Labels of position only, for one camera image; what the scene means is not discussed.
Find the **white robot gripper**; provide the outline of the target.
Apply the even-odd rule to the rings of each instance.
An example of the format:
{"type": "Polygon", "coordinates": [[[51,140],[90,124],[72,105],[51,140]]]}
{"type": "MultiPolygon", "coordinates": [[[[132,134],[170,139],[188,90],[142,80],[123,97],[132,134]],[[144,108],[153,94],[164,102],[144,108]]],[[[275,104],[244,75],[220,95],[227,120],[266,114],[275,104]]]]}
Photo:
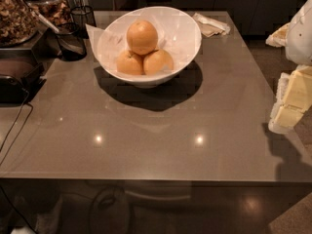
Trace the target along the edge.
{"type": "Polygon", "coordinates": [[[287,59],[298,64],[291,74],[281,74],[268,124],[271,132],[285,135],[312,106],[312,66],[308,66],[312,65],[312,0],[305,2],[290,23],[270,34],[265,44],[286,46],[287,59]]]}

